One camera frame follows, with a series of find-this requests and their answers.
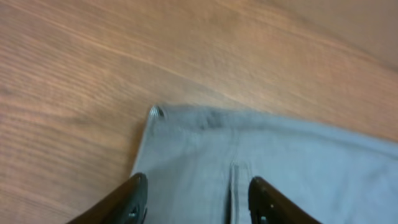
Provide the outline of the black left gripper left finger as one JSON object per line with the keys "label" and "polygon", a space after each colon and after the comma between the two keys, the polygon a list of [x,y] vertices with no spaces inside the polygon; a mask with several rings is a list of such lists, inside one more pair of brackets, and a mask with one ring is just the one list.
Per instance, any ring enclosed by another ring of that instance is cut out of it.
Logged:
{"label": "black left gripper left finger", "polygon": [[139,172],[68,224],[143,224],[148,180]]}

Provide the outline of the grey shorts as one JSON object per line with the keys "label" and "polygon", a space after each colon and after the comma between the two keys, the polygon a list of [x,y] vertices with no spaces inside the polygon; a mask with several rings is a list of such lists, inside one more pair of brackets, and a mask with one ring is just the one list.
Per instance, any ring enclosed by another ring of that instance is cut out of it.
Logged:
{"label": "grey shorts", "polygon": [[320,123],[154,106],[133,171],[147,223],[249,223],[255,176],[322,223],[397,222],[397,144]]}

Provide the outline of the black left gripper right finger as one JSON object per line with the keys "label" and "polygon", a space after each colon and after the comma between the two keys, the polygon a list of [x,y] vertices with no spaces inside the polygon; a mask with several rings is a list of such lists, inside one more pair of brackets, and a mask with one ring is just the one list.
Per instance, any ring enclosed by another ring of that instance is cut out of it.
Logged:
{"label": "black left gripper right finger", "polygon": [[248,202],[252,224],[320,224],[259,176],[250,181]]}

